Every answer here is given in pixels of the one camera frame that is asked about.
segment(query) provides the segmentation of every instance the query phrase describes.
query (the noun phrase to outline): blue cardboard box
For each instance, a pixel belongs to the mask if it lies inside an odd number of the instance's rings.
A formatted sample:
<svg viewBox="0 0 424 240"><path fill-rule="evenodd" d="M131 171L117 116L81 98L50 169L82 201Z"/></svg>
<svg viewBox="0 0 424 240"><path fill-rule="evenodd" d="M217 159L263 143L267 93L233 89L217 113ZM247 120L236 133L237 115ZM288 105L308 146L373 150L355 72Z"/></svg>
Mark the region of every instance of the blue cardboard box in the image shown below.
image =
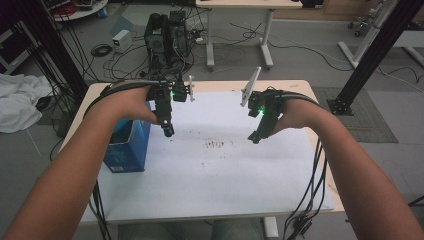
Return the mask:
<svg viewBox="0 0 424 240"><path fill-rule="evenodd" d="M103 162L113 173L143 172L150 122L127 120L113 133Z"/></svg>

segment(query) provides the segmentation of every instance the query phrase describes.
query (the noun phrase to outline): floor mat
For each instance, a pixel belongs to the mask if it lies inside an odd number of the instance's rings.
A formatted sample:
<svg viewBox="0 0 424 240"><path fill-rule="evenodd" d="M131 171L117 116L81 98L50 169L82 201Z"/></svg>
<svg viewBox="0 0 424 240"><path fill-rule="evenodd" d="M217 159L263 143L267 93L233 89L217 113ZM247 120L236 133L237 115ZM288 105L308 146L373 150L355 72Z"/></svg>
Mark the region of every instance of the floor mat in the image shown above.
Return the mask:
<svg viewBox="0 0 424 240"><path fill-rule="evenodd" d="M312 87L321 106L329 110L327 99L335 99L342 88ZM365 89L351 105L353 116L337 116L358 142L398 143Z"/></svg>

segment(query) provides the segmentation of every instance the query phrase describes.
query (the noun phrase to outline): white board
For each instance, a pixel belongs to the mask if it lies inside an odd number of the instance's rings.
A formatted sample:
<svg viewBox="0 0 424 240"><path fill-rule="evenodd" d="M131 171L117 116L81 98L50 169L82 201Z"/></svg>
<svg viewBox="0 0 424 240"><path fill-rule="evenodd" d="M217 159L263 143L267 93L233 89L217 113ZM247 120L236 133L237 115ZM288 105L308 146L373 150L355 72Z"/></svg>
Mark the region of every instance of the white board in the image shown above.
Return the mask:
<svg viewBox="0 0 424 240"><path fill-rule="evenodd" d="M249 117L248 108L240 107L240 91L195 98L172 102L171 138L152 126L144 172L113 174L102 166L99 184L109 222L270 216L295 209L312 172L305 131L288 129L253 144L247 137L260 116ZM320 199L321 191L314 208ZM326 193L322 209L333 208ZM82 222L94 221L87 210Z"/></svg>

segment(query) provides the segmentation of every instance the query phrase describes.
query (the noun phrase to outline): hand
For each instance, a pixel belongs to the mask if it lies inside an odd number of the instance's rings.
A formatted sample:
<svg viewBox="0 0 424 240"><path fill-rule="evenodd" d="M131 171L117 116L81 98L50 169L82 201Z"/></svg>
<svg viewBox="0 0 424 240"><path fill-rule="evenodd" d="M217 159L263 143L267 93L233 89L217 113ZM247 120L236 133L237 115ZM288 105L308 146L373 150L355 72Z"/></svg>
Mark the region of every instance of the hand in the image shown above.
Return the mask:
<svg viewBox="0 0 424 240"><path fill-rule="evenodd" d="M149 89L150 86L114 93L96 103L90 109L89 113L92 111L101 111L112 117L115 121L127 118L146 120L156 124L156 115L146 105L146 96Z"/></svg>
<svg viewBox="0 0 424 240"><path fill-rule="evenodd" d="M318 116L331 115L323 108L301 99L289 99L284 103L283 116L278 120L271 135L286 128L313 128Z"/></svg>

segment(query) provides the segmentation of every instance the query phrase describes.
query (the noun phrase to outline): green light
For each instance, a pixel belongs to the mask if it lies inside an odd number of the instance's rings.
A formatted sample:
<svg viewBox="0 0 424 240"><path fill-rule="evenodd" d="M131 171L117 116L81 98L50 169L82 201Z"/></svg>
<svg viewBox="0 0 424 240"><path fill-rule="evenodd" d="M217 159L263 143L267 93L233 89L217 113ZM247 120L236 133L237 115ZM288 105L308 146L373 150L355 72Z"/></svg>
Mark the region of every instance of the green light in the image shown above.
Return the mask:
<svg viewBox="0 0 424 240"><path fill-rule="evenodd" d="M264 114L265 114L265 107L264 107L264 106L261 106L261 107L259 108L258 112L259 112L259 114L264 115Z"/></svg>

